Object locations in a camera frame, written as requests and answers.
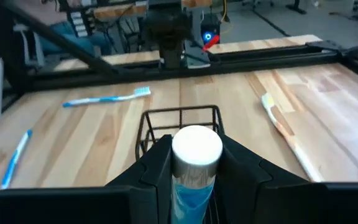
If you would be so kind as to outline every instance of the toothbrush handle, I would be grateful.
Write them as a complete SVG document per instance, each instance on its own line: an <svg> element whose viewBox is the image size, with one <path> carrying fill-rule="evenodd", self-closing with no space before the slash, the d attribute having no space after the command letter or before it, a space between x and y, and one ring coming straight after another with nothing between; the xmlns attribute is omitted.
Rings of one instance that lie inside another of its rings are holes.
<svg viewBox="0 0 358 224"><path fill-rule="evenodd" d="M280 132L283 135L284 139L288 143L289 147L292 149L293 153L295 154L296 158L298 159L300 165L302 166L303 170L306 172L308 177L313 182L324 181L319 170L314 167L312 162L309 160L309 157L306 155L305 152L303 152L303 149L298 145L295 134L293 133L292 129L290 129L291 127L289 127L281 112L277 109L277 106L270 108L270 114L275 120L275 121L272 120L274 126L277 128L278 132Z"/></svg>
<svg viewBox="0 0 358 224"><path fill-rule="evenodd" d="M117 102L120 101L119 96L106 96L98 98L100 103L109 103L109 102Z"/></svg>
<svg viewBox="0 0 358 224"><path fill-rule="evenodd" d="M9 161L9 165L7 167L6 173L4 175L4 178L2 179L2 183L1 183L1 189L7 189L11 183L11 179L13 176L13 172L15 170L15 166L16 166L16 155L17 155L17 151L15 152L15 154L12 156L11 161Z"/></svg>

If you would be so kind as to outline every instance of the toothbrush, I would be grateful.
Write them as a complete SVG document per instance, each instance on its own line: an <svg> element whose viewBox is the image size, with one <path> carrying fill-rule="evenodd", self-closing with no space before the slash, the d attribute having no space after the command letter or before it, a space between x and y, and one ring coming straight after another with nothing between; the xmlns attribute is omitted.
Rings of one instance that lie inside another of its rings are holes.
<svg viewBox="0 0 358 224"><path fill-rule="evenodd" d="M296 142L295 134L293 133L289 124L285 121L281 112L278 110L278 107L274 104L273 98L269 93L266 93L262 96L262 104L266 109L270 120L278 129L278 131L283 135L284 139L287 141L287 144L292 149L294 155L300 162L308 177L313 182L324 181L321 174L314 168L308 156L302 151L302 148Z"/></svg>
<svg viewBox="0 0 358 224"><path fill-rule="evenodd" d="M107 103L107 102L117 102L117 101L124 101L130 100L141 96L150 95L150 87L142 87L137 88L134 90L134 94L129 96L104 96L104 97L95 97L95 98L84 98L79 100L71 100L63 104L64 108L78 106L78 105L85 105L89 103Z"/></svg>
<svg viewBox="0 0 358 224"><path fill-rule="evenodd" d="M7 170L6 170L6 173L4 175L4 178L2 179L2 184L1 184L1 189L2 190L7 189L9 187L9 185L11 184L11 180L12 180L12 177L13 177L17 162L19 161L23 150L25 149L28 141L30 140L31 135L32 135L31 129L27 130L24 133L24 135L23 135L22 139L20 140L19 144L17 145L15 153L13 154L12 159L9 162L9 165L7 166Z"/></svg>

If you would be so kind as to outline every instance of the white toothbrush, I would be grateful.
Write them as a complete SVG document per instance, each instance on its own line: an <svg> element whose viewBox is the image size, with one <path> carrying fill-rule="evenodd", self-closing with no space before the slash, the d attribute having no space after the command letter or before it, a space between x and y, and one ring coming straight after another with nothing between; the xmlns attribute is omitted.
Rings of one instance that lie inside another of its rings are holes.
<svg viewBox="0 0 358 224"><path fill-rule="evenodd" d="M295 154L296 158L301 164L303 170L305 170L308 177L313 182L324 181L321 174L318 172L317 169L315 169L313 164L310 162L308 156L302 151L302 148L296 143L296 139L295 139L295 135L293 134L293 131L291 129L285 128L285 126L289 127L289 125L283 125L284 123L286 123L286 121L284 119L281 119L282 114L280 116L280 111L278 110L277 106L274 104L273 98L269 93L266 93L265 95L262 96L262 104L266 109L266 112L269 118L272 120L274 126L283 135L283 137L287 141L288 145L292 149L293 153Z"/></svg>
<svg viewBox="0 0 358 224"><path fill-rule="evenodd" d="M72 107L72 106L78 106L78 105L84 105L89 103L107 103L107 102L117 102L117 101L124 101L124 100L130 100L133 98L141 97L141 96L147 96L150 95L150 87L142 87L137 88L134 90L134 94L129 96L104 96L104 97L94 97L94 98L84 98L79 100L71 100L69 102L66 102L63 104L64 108Z"/></svg>

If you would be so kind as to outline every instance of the cable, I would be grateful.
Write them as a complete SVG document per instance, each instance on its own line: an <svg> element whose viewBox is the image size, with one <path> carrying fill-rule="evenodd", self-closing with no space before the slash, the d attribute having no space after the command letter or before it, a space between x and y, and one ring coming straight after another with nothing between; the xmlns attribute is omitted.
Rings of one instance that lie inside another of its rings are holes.
<svg viewBox="0 0 358 224"><path fill-rule="evenodd" d="M127 19L125 20L125 23L127 24L129 30L130 30L132 33L134 33L135 31L134 31L134 30L132 29L132 27L129 25L129 22L128 22Z"/></svg>
<svg viewBox="0 0 358 224"><path fill-rule="evenodd" d="M227 23L230 24L230 27L229 27L227 30L221 32L221 35L227 34L227 33L230 32L231 30L233 30L233 28L234 28L234 25L233 25L231 22L227 22Z"/></svg>
<svg viewBox="0 0 358 224"><path fill-rule="evenodd" d="M137 29L136 29L136 26L135 26L135 24L134 24L134 21L132 21L132 18L130 18L129 20L130 20L132 26L134 27L134 30L137 30Z"/></svg>
<svg viewBox="0 0 358 224"><path fill-rule="evenodd" d="M221 22L224 21L224 18L226 17L226 15L227 15L227 1L223 0L223 15L222 15Z"/></svg>
<svg viewBox="0 0 358 224"><path fill-rule="evenodd" d="M209 20L212 22L212 4L209 6Z"/></svg>
<svg viewBox="0 0 358 224"><path fill-rule="evenodd" d="M127 12L127 11L129 11L130 9L132 9L132 7L134 7L135 6L135 4L131 4L130 6L128 6L122 13L121 13L121 15L116 19L116 20L114 20L110 25L108 25L107 26L107 28L106 28L106 30L108 30L108 29L110 29L110 28L112 28L113 26L118 26L118 31L119 31L119 36L120 36L120 38L121 38L121 42L123 42L123 39L122 39L122 35L120 34L120 32L122 31L122 27L121 27L121 25L119 24L119 21L121 20L121 18L123 17L123 15ZM126 53L128 53L128 51L130 51L130 48L128 47L128 39L127 39L127 44L126 44Z"/></svg>
<svg viewBox="0 0 358 224"><path fill-rule="evenodd" d="M203 12L203 18L201 19L200 24L202 24L202 23L203 23L203 21L204 21L204 10L202 10L202 12Z"/></svg>
<svg viewBox="0 0 358 224"><path fill-rule="evenodd" d="M129 39L128 39L128 36L127 36L127 33L125 32L125 30L122 28L121 26L121 23L118 22L117 23L117 26L118 26L118 33L119 33L119 36L121 38L121 42L124 42L123 39L122 39L122 36L124 36L125 38L125 53L130 53L131 51L131 47L129 45Z"/></svg>
<svg viewBox="0 0 358 224"><path fill-rule="evenodd" d="M291 37L290 34L287 34L283 29L279 28L278 26L276 26L272 21L268 20L267 18L265 18L264 16L262 16L261 14L259 14L257 11L252 10L252 12L257 15L259 18L261 18L263 21L267 22L267 24L269 24L271 27L273 27L273 29L277 30L279 33L281 33L282 35L284 35L285 37Z"/></svg>
<svg viewBox="0 0 358 224"><path fill-rule="evenodd" d="M108 31L103 32L104 38L106 39L106 41L108 40L108 42L110 42L111 47L114 49L114 51L116 51L116 53L118 53L117 48L114 46L114 41L112 41L112 38L110 37L110 34Z"/></svg>

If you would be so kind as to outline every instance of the blue light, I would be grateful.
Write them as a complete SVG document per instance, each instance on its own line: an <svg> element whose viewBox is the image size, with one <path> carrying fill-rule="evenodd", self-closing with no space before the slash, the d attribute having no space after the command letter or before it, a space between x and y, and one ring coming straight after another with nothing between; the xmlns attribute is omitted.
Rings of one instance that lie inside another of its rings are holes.
<svg viewBox="0 0 358 224"><path fill-rule="evenodd" d="M212 39L213 36L214 36L214 34L212 32L205 32L203 34L204 42L209 42Z"/></svg>

